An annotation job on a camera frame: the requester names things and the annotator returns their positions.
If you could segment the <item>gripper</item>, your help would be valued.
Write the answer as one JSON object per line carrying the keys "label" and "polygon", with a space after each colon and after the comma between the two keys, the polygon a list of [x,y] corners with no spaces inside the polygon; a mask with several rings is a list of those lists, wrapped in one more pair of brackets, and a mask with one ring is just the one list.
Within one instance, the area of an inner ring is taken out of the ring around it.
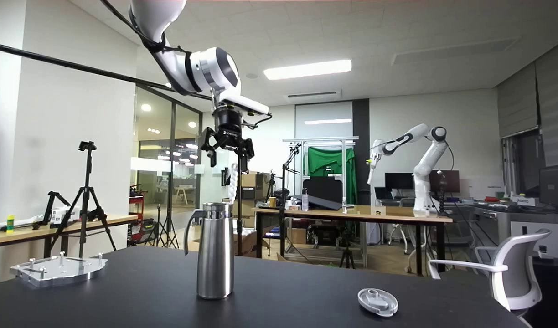
{"label": "gripper", "polygon": [[240,172],[248,174],[248,162],[254,157],[252,139],[242,138],[242,114],[239,110],[220,106],[213,112],[215,129],[205,128],[200,134],[198,147],[210,158],[210,167],[217,165],[218,148],[233,149],[238,156]]}

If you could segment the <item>white bottle brush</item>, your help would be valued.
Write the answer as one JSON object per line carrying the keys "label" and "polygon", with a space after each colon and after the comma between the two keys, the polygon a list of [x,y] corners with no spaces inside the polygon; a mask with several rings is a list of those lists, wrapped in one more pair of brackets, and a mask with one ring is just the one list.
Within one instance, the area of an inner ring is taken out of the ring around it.
{"label": "white bottle brush", "polygon": [[239,175],[239,167],[238,163],[231,164],[231,168],[229,169],[229,182],[227,184],[227,197],[230,203],[234,203],[237,199],[237,191],[238,191],[238,175]]}

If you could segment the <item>grey flask lid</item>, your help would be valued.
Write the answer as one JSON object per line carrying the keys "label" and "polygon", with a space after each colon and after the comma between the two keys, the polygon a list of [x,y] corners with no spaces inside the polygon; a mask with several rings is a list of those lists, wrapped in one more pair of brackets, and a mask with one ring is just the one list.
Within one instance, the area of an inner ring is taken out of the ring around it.
{"label": "grey flask lid", "polygon": [[361,289],[358,291],[357,300],[366,311],[384,318],[392,317],[398,311],[398,300],[383,289]]}

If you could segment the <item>stack of cardboard boxes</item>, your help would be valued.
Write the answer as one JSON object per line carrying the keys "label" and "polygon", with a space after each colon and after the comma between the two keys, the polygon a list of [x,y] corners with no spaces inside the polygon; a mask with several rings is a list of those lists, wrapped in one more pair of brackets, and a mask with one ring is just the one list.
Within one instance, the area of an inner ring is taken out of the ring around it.
{"label": "stack of cardboard boxes", "polygon": [[255,213],[252,208],[258,202],[266,202],[270,183],[270,174],[250,171],[241,176],[241,218],[244,228],[255,227]]}

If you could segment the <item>green cloth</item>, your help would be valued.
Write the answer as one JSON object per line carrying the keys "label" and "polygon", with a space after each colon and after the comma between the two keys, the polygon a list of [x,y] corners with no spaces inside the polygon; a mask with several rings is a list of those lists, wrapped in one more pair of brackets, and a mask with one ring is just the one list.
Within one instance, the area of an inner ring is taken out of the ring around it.
{"label": "green cloth", "polygon": [[[342,150],[327,150],[309,147],[307,166],[310,177],[327,176],[327,167],[332,173],[343,172]],[[346,203],[356,204],[358,201],[356,156],[353,148],[346,148]]]}

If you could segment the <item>ceiling light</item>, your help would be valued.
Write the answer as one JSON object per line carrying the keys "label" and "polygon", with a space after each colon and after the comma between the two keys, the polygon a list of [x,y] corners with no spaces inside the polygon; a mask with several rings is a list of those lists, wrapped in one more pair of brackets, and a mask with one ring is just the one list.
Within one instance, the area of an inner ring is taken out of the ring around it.
{"label": "ceiling light", "polygon": [[335,61],[291,65],[279,68],[270,68],[263,71],[264,76],[271,81],[292,79],[298,77],[313,77],[329,75],[332,73],[350,72],[352,60],[343,59]]}

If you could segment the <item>wooden table with black legs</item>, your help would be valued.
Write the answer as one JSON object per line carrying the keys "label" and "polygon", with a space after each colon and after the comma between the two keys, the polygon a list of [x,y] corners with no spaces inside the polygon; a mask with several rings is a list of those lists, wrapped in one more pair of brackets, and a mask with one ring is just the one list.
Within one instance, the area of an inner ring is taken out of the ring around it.
{"label": "wooden table with black legs", "polygon": [[421,258],[422,241],[420,229],[422,226],[435,227],[437,239],[437,258],[445,259],[446,224],[453,220],[447,216],[441,216],[437,212],[419,212],[409,207],[375,207],[370,205],[356,205],[354,208],[343,208],[341,210],[284,210],[283,208],[253,208],[255,213],[256,227],[256,258],[262,259],[263,255],[263,232],[262,219],[269,215],[283,220],[287,218],[303,218],[310,220],[343,220],[364,223],[404,224],[414,226],[416,231],[417,250],[417,275],[422,276],[423,259]]}

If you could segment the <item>row of monitors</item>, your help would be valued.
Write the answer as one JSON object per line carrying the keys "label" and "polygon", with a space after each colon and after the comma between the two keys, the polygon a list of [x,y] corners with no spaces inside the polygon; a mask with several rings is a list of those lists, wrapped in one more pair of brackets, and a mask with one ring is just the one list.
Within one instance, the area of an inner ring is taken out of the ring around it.
{"label": "row of monitors", "polygon": [[[441,193],[441,180],[445,178],[446,193],[460,193],[460,172],[458,170],[442,170],[441,174],[433,171],[429,174],[430,191]],[[408,190],[414,189],[413,174],[410,173],[385,173],[385,187],[388,189]]]}

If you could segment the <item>small black tripod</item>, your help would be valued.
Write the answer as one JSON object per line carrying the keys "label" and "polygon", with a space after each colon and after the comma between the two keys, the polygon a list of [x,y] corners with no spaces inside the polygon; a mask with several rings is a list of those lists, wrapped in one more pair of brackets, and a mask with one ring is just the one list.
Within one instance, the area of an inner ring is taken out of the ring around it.
{"label": "small black tripod", "polygon": [[53,212],[54,212],[54,203],[56,200],[62,202],[63,206],[71,205],[62,195],[60,195],[60,193],[56,191],[49,191],[47,207],[45,209],[43,219],[39,222],[40,226],[48,225],[54,221],[55,216]]}

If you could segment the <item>wooden side table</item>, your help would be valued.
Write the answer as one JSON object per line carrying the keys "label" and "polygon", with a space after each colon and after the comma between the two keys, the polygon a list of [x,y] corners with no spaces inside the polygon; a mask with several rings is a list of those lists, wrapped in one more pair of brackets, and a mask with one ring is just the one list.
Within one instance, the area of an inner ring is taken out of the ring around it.
{"label": "wooden side table", "polygon": [[[125,224],[136,223],[138,220],[138,216],[108,215],[106,220],[108,227],[122,226]],[[44,257],[50,257],[55,241],[60,241],[60,251],[67,252],[69,250],[69,238],[79,236],[79,231],[81,229],[80,224],[81,222],[77,222],[68,226],[62,231],[58,239],[54,239],[54,236],[56,236],[56,229],[52,229],[48,226],[44,226],[39,229],[33,229],[31,226],[29,226],[14,229],[14,231],[10,233],[0,232],[0,247],[27,243],[29,241],[44,240],[43,255]],[[85,231],[95,231],[88,235],[93,236],[97,235],[98,233],[105,232],[105,229],[102,222],[96,220],[87,222],[87,228]]]}

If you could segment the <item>grey desk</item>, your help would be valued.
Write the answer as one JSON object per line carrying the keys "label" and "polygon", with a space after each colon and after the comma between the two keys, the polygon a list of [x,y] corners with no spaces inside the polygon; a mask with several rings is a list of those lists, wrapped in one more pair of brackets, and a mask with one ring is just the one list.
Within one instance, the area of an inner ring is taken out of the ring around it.
{"label": "grey desk", "polygon": [[471,248],[498,246],[511,236],[548,229],[550,235],[539,241],[534,251],[547,259],[558,259],[558,210],[474,203],[466,205],[465,218],[473,238]]}

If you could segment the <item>window blinds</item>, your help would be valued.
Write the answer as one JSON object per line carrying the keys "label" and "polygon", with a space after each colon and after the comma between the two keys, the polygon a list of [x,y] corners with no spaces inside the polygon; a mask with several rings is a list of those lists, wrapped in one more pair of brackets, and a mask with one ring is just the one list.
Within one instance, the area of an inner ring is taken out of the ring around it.
{"label": "window blinds", "polygon": [[558,45],[496,87],[499,133],[542,133],[546,165],[558,165]]}

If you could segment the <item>white office chair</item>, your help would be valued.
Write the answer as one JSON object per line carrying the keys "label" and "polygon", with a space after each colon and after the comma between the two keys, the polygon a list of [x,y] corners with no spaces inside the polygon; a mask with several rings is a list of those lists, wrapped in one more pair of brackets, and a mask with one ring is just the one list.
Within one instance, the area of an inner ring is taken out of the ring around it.
{"label": "white office chair", "polygon": [[441,264],[485,272],[489,278],[491,296],[522,319],[528,309],[542,300],[532,255],[536,243],[550,236],[551,232],[550,229],[541,228],[534,233],[508,237],[498,246],[475,247],[476,262],[429,260],[429,272],[433,279],[440,279],[438,267]]}

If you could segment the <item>monitor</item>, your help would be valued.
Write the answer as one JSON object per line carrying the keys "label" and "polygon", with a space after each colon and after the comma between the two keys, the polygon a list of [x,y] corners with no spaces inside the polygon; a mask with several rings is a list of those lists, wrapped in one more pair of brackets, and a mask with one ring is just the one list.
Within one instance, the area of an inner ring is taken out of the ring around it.
{"label": "monitor", "polygon": [[539,169],[539,201],[558,207],[558,165]]}

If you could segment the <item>aluminium frame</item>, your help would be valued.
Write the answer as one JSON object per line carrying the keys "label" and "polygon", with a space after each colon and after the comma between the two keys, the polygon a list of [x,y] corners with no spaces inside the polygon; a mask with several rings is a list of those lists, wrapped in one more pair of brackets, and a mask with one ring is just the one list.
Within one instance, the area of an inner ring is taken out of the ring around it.
{"label": "aluminium frame", "polygon": [[354,204],[349,204],[348,200],[346,199],[347,194],[347,174],[346,174],[346,148],[348,145],[353,146],[355,145],[355,141],[358,140],[358,136],[351,136],[351,137],[321,137],[321,138],[293,138],[293,139],[283,139],[283,143],[290,143],[290,144],[299,144],[300,150],[300,160],[302,161],[302,169],[299,171],[300,174],[300,185],[303,186],[303,182],[305,178],[308,176],[305,175],[307,170],[307,164],[304,162],[304,157],[307,154],[307,148],[314,145],[317,146],[339,146],[341,148],[341,183],[342,183],[342,201],[341,201],[341,209],[344,213],[347,212],[348,208],[353,208]]}

